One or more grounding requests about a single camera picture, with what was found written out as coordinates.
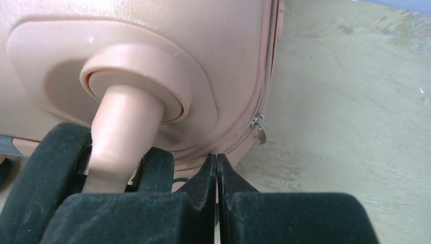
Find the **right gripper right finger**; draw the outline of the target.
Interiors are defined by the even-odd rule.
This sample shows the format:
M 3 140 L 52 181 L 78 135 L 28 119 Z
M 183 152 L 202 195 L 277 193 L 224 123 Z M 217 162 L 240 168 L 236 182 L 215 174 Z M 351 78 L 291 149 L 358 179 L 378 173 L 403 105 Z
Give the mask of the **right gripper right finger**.
M 221 243 L 378 243 L 346 193 L 262 193 L 217 156 Z

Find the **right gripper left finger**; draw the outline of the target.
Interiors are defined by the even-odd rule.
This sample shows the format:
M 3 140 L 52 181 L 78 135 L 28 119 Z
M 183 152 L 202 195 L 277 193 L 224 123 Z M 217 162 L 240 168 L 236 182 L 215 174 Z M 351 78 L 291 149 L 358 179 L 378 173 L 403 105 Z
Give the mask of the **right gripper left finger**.
M 213 243 L 217 157 L 173 193 L 73 194 L 42 243 Z

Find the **pink suitcase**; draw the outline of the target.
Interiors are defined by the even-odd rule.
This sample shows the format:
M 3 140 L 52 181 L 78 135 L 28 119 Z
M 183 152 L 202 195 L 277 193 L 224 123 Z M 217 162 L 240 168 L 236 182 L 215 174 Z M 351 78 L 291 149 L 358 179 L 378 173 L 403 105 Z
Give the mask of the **pink suitcase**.
M 240 158 L 269 94 L 280 1 L 1 1 L 1 134 L 69 121 L 135 153 Z

